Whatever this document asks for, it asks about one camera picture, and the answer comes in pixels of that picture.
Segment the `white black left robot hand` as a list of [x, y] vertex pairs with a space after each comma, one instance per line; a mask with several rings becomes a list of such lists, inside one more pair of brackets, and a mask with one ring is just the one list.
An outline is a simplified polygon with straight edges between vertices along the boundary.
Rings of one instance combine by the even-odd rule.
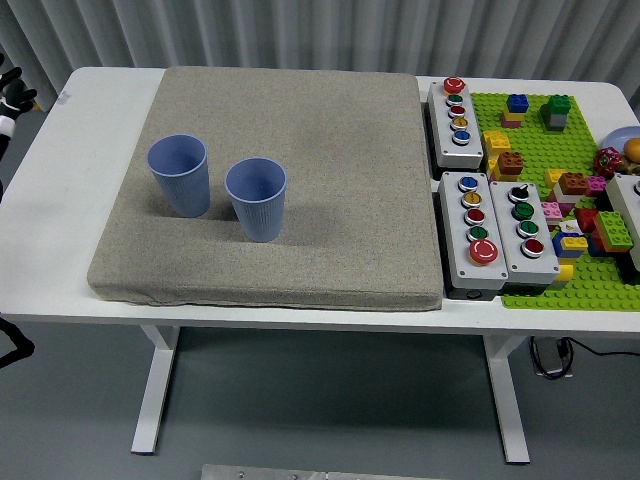
[[18, 118], [34, 108], [37, 91], [22, 80], [22, 69], [12, 67], [1, 74], [1, 156], [12, 140]]

